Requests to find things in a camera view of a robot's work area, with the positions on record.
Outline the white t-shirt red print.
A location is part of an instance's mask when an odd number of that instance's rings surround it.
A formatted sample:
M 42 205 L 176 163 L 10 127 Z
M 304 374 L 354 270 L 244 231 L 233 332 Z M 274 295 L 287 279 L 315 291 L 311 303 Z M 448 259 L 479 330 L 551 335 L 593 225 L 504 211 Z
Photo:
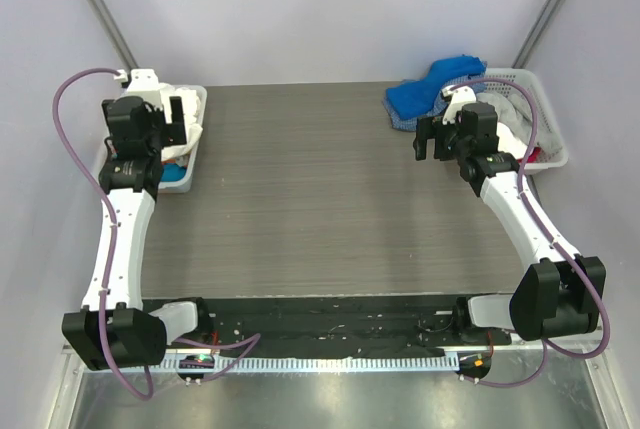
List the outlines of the white t-shirt red print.
M 186 143 L 162 149 L 162 162 L 186 157 L 199 142 L 203 132 L 202 118 L 207 92 L 202 86 L 173 86 L 161 83 L 161 99 L 167 123 L 171 122 L 169 97 L 180 96 L 183 103 Z

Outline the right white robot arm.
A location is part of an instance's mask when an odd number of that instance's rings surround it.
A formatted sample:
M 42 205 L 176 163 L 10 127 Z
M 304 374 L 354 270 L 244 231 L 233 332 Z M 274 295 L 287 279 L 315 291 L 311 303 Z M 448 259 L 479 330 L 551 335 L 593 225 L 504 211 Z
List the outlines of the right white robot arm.
M 435 142 L 437 160 L 457 162 L 460 176 L 502 224 L 524 275 L 507 295 L 474 296 L 468 302 L 476 327 L 515 331 L 526 341 L 610 331 L 602 295 L 606 269 L 585 257 L 553 226 L 531 193 L 520 160 L 499 149 L 498 116 L 486 103 L 467 103 L 447 120 L 419 119 L 415 157 Z

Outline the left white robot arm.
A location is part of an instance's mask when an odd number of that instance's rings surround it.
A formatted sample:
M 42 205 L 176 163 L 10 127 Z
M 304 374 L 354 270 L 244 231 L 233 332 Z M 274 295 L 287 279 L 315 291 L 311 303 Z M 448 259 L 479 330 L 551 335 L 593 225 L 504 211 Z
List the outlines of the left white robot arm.
M 160 363 L 183 336 L 211 341 L 208 308 L 200 297 L 170 301 L 146 312 L 141 269 L 146 233 L 159 192 L 161 151 L 186 139 L 184 125 L 137 95 L 106 100 L 102 109 L 113 150 L 94 179 L 103 207 L 98 254 L 90 286 L 62 333 L 94 371 Z

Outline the blue t-shirt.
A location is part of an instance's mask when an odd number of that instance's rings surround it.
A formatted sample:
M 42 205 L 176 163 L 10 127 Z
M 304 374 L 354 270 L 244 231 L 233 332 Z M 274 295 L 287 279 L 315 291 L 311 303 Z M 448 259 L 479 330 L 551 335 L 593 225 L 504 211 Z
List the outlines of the blue t-shirt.
M 461 55 L 433 62 L 419 80 L 401 83 L 386 90 L 386 100 L 401 120 L 413 119 L 430 111 L 440 90 L 448 81 L 485 72 L 486 63 L 478 57 Z

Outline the white shirt in basket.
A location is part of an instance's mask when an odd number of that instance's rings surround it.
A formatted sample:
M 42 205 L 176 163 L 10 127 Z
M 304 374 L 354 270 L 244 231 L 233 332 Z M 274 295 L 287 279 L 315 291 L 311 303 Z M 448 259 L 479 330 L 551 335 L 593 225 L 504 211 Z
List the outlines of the white shirt in basket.
M 527 145 L 516 137 L 510 128 L 499 122 L 496 134 L 498 136 L 498 151 L 511 154 L 517 161 L 521 161 L 527 150 Z

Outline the teal t-shirt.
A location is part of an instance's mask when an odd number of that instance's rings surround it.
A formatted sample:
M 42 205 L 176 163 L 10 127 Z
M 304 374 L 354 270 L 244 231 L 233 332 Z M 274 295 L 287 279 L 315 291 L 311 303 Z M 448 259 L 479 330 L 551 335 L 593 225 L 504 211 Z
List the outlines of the teal t-shirt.
M 187 173 L 187 167 L 176 163 L 167 163 L 163 165 L 162 183 L 173 183 L 181 181 Z

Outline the grey t-shirt in basket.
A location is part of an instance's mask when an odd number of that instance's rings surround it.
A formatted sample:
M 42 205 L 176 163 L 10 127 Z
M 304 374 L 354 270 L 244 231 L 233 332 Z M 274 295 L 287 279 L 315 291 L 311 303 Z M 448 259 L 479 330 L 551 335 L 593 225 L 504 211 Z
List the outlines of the grey t-shirt in basket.
M 511 93 L 508 97 L 495 92 L 481 92 L 476 94 L 479 102 L 492 105 L 497 113 L 498 122 L 509 128 L 511 133 L 522 143 L 528 145 L 532 132 L 531 109 L 526 99 L 518 93 Z M 538 122 L 535 144 L 547 154 L 561 149 L 558 137 Z

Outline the left white plastic basket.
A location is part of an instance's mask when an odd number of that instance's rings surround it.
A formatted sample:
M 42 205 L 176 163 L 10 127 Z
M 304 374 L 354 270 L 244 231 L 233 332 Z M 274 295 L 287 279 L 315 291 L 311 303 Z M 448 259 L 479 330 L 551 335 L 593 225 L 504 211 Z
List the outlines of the left white plastic basket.
M 206 91 L 161 83 L 146 95 L 125 91 L 102 102 L 108 156 L 99 173 L 105 194 L 116 190 L 184 193 L 203 134 Z

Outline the white plastic basket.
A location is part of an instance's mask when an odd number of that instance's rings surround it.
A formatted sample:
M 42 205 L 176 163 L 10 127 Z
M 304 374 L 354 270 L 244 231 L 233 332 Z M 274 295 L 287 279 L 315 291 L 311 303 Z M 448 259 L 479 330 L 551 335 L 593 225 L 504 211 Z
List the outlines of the white plastic basket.
M 102 102 L 108 156 L 99 173 L 105 194 L 116 190 L 184 193 L 203 134 L 206 91 L 161 83 L 146 95 L 125 91 Z
M 484 77 L 492 78 L 493 80 L 498 79 L 498 82 L 483 82 L 486 84 L 486 90 L 484 92 L 495 92 L 505 97 L 508 97 L 511 93 L 518 93 L 525 98 L 518 89 L 506 84 L 506 81 L 523 88 L 536 105 L 538 122 L 541 121 L 543 126 L 555 134 L 562 144 L 560 150 L 550 154 L 541 150 L 537 161 L 534 164 L 526 166 L 525 173 L 530 176 L 547 169 L 555 169 L 564 166 L 568 162 L 568 151 L 566 149 L 564 139 L 561 136 L 552 105 L 537 77 L 528 70 L 509 68 L 488 69 L 485 72 Z

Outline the red shirt in basket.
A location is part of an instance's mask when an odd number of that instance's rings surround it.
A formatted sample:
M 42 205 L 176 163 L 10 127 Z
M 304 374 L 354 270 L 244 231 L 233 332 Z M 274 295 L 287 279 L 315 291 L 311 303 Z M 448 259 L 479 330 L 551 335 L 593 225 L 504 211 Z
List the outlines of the red shirt in basket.
M 527 158 L 525 158 L 526 148 L 518 149 L 516 151 L 515 158 L 516 158 L 516 161 L 517 161 L 518 165 L 521 165 L 522 163 L 525 163 L 526 165 L 529 165 L 529 164 L 534 164 L 537 161 L 538 156 L 539 156 L 540 153 L 541 153 L 541 148 L 535 146 L 533 148 L 532 152 L 529 154 L 529 156 Z

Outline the right white plastic basket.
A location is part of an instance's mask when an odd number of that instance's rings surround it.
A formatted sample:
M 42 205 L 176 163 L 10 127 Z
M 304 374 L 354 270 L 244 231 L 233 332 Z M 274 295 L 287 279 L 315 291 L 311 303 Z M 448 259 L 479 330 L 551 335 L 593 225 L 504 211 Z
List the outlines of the right white plastic basket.
M 484 92 L 495 92 L 505 97 L 508 97 L 511 93 L 518 93 L 525 98 L 518 89 L 506 84 L 506 81 L 523 88 L 536 105 L 538 122 L 541 121 L 543 126 L 555 134 L 562 144 L 560 150 L 550 154 L 541 150 L 537 161 L 534 164 L 526 166 L 525 173 L 530 176 L 547 169 L 555 169 L 564 166 L 568 162 L 568 151 L 566 149 L 564 139 L 561 136 L 552 105 L 537 77 L 528 70 L 509 68 L 488 69 L 485 72 L 484 77 L 492 78 L 493 80 L 498 79 L 498 82 L 483 82 L 486 84 L 486 90 Z

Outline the left aluminium corner post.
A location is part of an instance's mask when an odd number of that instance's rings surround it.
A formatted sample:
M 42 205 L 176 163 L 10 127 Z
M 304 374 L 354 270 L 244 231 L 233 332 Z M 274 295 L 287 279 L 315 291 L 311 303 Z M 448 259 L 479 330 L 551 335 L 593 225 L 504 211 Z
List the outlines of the left aluminium corner post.
M 127 70 L 138 68 L 138 62 L 105 0 L 87 0 L 87 2 L 124 67 Z

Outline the aluminium corner post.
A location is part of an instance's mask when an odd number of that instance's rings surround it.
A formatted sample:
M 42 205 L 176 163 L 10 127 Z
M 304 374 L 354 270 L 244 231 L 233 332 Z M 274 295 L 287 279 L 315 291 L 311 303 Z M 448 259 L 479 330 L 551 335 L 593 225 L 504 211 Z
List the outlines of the aluminium corner post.
M 545 0 L 511 65 L 512 68 L 525 68 L 554 18 L 559 13 L 563 3 L 564 0 Z
M 138 62 L 105 0 L 87 0 L 87 2 L 124 67 L 127 70 L 138 68 Z

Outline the right aluminium corner post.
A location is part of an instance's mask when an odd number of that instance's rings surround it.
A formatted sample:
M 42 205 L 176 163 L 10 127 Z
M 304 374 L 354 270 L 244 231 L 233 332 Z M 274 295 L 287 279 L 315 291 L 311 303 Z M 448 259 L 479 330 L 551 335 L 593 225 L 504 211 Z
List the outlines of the right aluminium corner post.
M 563 3 L 564 0 L 545 0 L 511 65 L 512 68 L 525 68 L 554 18 L 559 13 Z

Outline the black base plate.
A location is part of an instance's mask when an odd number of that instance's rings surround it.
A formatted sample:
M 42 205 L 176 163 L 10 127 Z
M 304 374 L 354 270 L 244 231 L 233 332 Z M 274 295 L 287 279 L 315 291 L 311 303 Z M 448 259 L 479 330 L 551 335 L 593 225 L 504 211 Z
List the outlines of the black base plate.
M 368 295 L 207 299 L 217 341 L 255 333 L 255 358 L 436 357 L 449 346 L 508 346 L 496 328 L 475 328 L 464 295 Z

